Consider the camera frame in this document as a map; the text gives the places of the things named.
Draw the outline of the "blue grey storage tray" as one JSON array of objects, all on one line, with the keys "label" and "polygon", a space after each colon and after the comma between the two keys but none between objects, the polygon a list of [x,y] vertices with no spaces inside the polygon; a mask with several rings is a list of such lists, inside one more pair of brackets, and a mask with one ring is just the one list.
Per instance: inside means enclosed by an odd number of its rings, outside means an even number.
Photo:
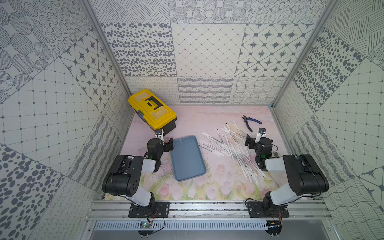
[{"label": "blue grey storage tray", "polygon": [[207,172],[197,138],[188,136],[173,140],[171,159],[175,179],[179,182],[204,175]]}]

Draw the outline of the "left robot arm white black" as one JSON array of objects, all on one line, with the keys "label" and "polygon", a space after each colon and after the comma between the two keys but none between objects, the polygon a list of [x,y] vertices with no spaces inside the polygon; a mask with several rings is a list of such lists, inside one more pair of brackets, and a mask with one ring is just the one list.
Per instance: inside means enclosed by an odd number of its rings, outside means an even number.
[{"label": "left robot arm white black", "polygon": [[145,211],[155,209],[153,193],[140,186],[142,173],[156,173],[161,166],[164,152],[174,149],[173,139],[164,142],[153,138],[147,143],[145,156],[118,155],[102,183],[105,194],[123,197]]}]

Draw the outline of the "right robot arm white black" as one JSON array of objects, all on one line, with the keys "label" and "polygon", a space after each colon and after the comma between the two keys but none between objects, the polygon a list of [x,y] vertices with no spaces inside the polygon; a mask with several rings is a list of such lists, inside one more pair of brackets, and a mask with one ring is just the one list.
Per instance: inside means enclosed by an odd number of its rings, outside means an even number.
[{"label": "right robot arm white black", "polygon": [[329,182],[311,155],[283,155],[273,158],[273,140],[265,137],[246,136],[245,146],[255,151],[255,162],[262,173],[282,172],[288,182],[266,193],[265,206],[284,206],[303,195],[319,196],[329,190]]}]

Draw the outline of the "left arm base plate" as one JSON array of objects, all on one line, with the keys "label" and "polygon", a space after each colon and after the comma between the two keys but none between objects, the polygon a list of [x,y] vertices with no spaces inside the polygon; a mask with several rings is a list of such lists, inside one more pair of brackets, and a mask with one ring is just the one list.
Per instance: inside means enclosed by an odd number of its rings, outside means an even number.
[{"label": "left arm base plate", "polygon": [[168,218],[170,202],[154,202],[147,207],[131,204],[129,218]]}]

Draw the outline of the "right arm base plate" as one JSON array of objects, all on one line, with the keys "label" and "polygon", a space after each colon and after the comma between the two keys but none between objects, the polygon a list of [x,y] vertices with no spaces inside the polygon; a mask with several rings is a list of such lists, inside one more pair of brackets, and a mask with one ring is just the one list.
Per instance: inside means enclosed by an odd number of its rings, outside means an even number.
[{"label": "right arm base plate", "polygon": [[250,218],[289,218],[287,206],[265,206],[262,202],[247,201],[245,203]]}]

